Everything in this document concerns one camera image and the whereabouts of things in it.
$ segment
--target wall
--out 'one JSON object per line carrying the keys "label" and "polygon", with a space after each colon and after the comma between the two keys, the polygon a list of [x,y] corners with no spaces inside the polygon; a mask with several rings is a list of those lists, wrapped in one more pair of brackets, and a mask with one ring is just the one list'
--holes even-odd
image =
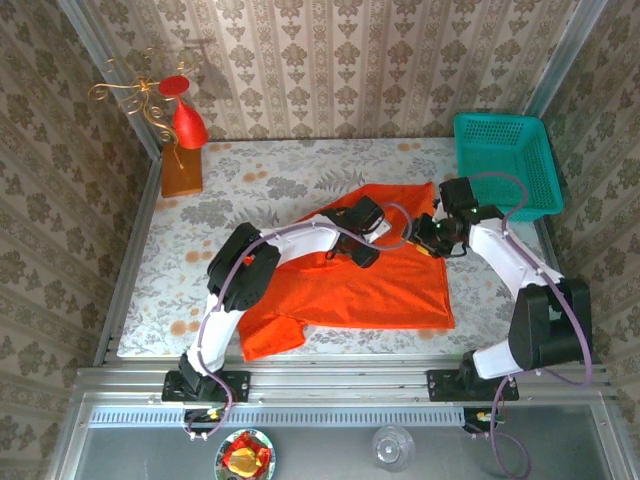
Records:
{"label": "wall", "polygon": [[89,0],[114,54],[193,62],[213,139],[449,136],[520,113],[577,0]]}
{"label": "wall", "polygon": [[39,478],[93,361],[149,160],[54,1],[0,1],[0,478]]}
{"label": "wall", "polygon": [[609,0],[544,115],[566,182],[552,219],[591,285],[594,348],[640,450],[640,2]]}

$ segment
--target orange shirt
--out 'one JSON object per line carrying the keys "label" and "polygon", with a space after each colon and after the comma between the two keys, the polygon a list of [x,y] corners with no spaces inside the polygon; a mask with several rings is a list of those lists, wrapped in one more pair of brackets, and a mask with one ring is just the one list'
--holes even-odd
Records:
{"label": "orange shirt", "polygon": [[[396,202],[412,218],[433,212],[433,185],[365,185],[324,207],[351,207],[364,195],[378,205]],[[376,241],[401,240],[404,215],[385,208],[392,229]],[[415,245],[380,252],[369,268],[344,255],[327,260],[315,253],[281,265],[265,296],[240,320],[245,360],[290,350],[305,342],[304,326],[450,329],[454,327],[443,259],[420,253]]]}

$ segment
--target purple cable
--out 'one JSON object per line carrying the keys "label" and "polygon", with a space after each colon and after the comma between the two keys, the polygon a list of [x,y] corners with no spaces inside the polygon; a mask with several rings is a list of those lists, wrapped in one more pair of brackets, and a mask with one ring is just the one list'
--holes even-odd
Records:
{"label": "purple cable", "polygon": [[[569,318],[569,321],[571,322],[571,326],[573,327],[576,336],[578,337],[578,342],[580,342],[580,349],[582,350],[582,356],[584,359],[584,367],[585,367],[585,379],[583,383],[578,383],[578,382],[574,382],[572,380],[569,380],[568,378],[560,375],[559,373],[556,373],[552,370],[543,368],[542,370],[544,370],[546,373],[552,375],[553,377],[557,378],[558,380],[561,380],[563,382],[569,383],[571,385],[575,385],[575,386],[579,386],[579,387],[588,387],[589,385],[591,385],[591,380],[593,378],[593,363],[592,363],[592,359],[591,359],[591,352],[589,352],[589,343],[587,342],[587,338],[584,334],[584,332],[582,331],[582,327],[580,326],[580,322],[578,321],[578,319],[576,318],[575,313],[573,313],[573,310],[571,309],[571,307],[569,306],[569,303],[565,300],[564,295],[562,294],[562,292],[560,291],[560,289],[556,286],[556,284],[553,282],[553,280],[551,279],[551,277],[549,277],[549,275],[542,270],[541,266],[538,265],[538,263],[536,262],[536,260],[534,258],[532,258],[525,250],[523,250],[520,245],[517,244],[517,242],[515,240],[513,240],[513,238],[511,238],[511,235],[509,234],[508,230],[507,230],[507,226],[508,226],[508,222],[509,219],[515,215],[520,209],[522,209],[527,202],[529,201],[529,192],[527,191],[527,188],[524,186],[524,184],[520,181],[519,178],[514,177],[513,175],[509,175],[507,173],[502,173],[502,172],[484,172],[484,173],[478,173],[476,175],[473,175],[471,177],[469,177],[469,181],[473,181],[479,178],[484,178],[484,177],[502,177],[502,178],[506,178],[508,180],[511,180],[513,183],[515,183],[516,185],[518,185],[518,187],[520,187],[520,190],[522,191],[522,200],[520,201],[520,203],[515,206],[514,208],[512,208],[511,210],[509,210],[509,212],[504,216],[504,218],[502,219],[502,232],[504,234],[504,238],[507,241],[507,243],[509,245],[511,245],[511,247],[516,250],[520,256],[522,256],[522,258],[525,259],[525,261],[531,265],[531,267],[533,269],[535,269],[539,275],[544,279],[544,281],[547,283],[547,285],[549,286],[549,288],[551,289],[551,291],[553,292],[553,294],[555,295],[555,297],[558,299],[558,302],[560,302],[560,306],[562,306],[562,309],[564,310],[564,312],[567,314],[567,317]],[[528,372],[521,372],[517,375],[522,375],[522,374],[526,374]],[[500,382],[500,386],[498,387],[498,389],[496,390],[496,395],[493,398],[493,404],[491,405],[491,418],[495,418],[497,411],[498,411],[498,404],[500,402],[500,398],[502,396],[502,391],[504,390],[505,385],[507,384],[507,382],[509,381],[509,377],[504,377],[502,379],[502,382]],[[520,450],[525,454],[526,457],[526,461],[527,461],[527,468],[525,470],[525,473],[521,476],[516,476],[513,475],[511,472],[509,472],[509,470],[507,470],[507,467],[505,466],[504,462],[502,461],[502,458],[500,457],[500,452],[498,450],[498,445],[496,443],[496,435],[497,434],[502,434],[502,432],[496,432],[495,431],[495,424],[493,422],[493,420],[491,421],[491,425],[489,428],[489,438],[491,439],[491,448],[493,449],[493,455],[496,459],[496,461],[498,462],[498,464],[500,465],[500,468],[502,469],[502,471],[511,479],[513,480],[525,480],[529,477],[529,475],[531,474],[531,458],[529,456],[529,452],[527,452],[526,448],[524,447],[524,445],[522,443],[520,443],[519,440],[517,440],[515,437],[511,437],[511,440],[514,441],[516,443],[516,445],[518,445],[518,447],[520,448]]]}
{"label": "purple cable", "polygon": [[[404,215],[404,217],[406,218],[406,220],[407,220],[407,229],[406,229],[406,234],[405,234],[403,240],[398,242],[398,243],[396,243],[396,244],[394,244],[394,245],[389,245],[389,246],[375,245],[373,243],[367,242],[366,240],[360,238],[358,235],[356,235],[355,233],[350,232],[349,230],[347,230],[345,228],[338,227],[334,223],[313,222],[311,224],[309,224],[309,223],[293,224],[293,225],[285,227],[282,230],[279,230],[277,232],[273,232],[273,233],[270,233],[268,235],[265,235],[264,237],[261,237],[261,238],[255,240],[254,242],[252,242],[240,254],[238,259],[236,260],[236,263],[234,263],[233,267],[231,267],[231,270],[229,271],[229,274],[227,275],[227,278],[225,279],[224,283],[222,284],[222,287],[220,288],[220,292],[218,293],[218,303],[211,310],[211,312],[209,312],[207,315],[205,315],[205,317],[202,319],[202,323],[200,325],[200,330],[198,330],[198,342],[196,344],[196,348],[197,348],[197,352],[198,352],[197,356],[198,356],[198,362],[200,363],[200,367],[205,371],[205,373],[211,379],[213,379],[213,381],[215,381],[218,385],[220,385],[224,389],[224,392],[225,392],[225,394],[227,396],[227,402],[226,402],[226,405],[224,407],[224,414],[223,414],[222,418],[220,419],[220,422],[218,422],[218,424],[215,427],[213,427],[208,432],[206,432],[207,436],[211,436],[214,433],[216,433],[220,429],[220,427],[222,427],[222,425],[228,420],[229,414],[231,413],[231,406],[233,405],[233,394],[231,392],[231,388],[229,387],[229,385],[227,385],[227,383],[224,380],[222,380],[214,372],[209,370],[207,368],[207,366],[205,365],[204,358],[202,357],[202,352],[201,352],[201,349],[202,349],[202,337],[204,336],[204,329],[205,329],[205,327],[207,325],[207,322],[209,321],[209,316],[211,315],[211,313],[219,312],[222,309],[222,301],[223,301],[222,299],[224,299],[224,296],[226,295],[227,290],[229,289],[229,285],[231,284],[231,280],[233,280],[233,277],[235,276],[235,274],[240,269],[240,265],[242,265],[244,259],[254,249],[256,249],[259,245],[261,245],[261,244],[263,244],[265,242],[268,242],[269,240],[281,237],[283,235],[287,235],[289,233],[292,233],[292,232],[295,232],[295,231],[298,231],[298,230],[315,229],[315,228],[328,228],[328,229],[331,229],[331,230],[335,230],[336,232],[343,233],[343,234],[347,235],[348,237],[351,237],[355,241],[357,241],[357,242],[359,242],[359,243],[361,243],[363,245],[367,245],[367,246],[369,246],[369,247],[371,247],[371,248],[373,248],[375,250],[380,250],[380,251],[396,250],[396,249],[402,247],[405,243],[407,243],[407,239],[411,236],[411,229],[412,229],[411,215],[409,215],[409,212],[407,212],[407,210],[402,205],[400,205],[398,203],[395,203],[395,202],[383,203],[380,206],[381,207],[394,207],[394,208],[400,210],[400,213],[402,213]],[[187,432],[189,432],[189,433],[193,432],[193,430],[191,429],[191,423],[189,423],[187,425]]]}

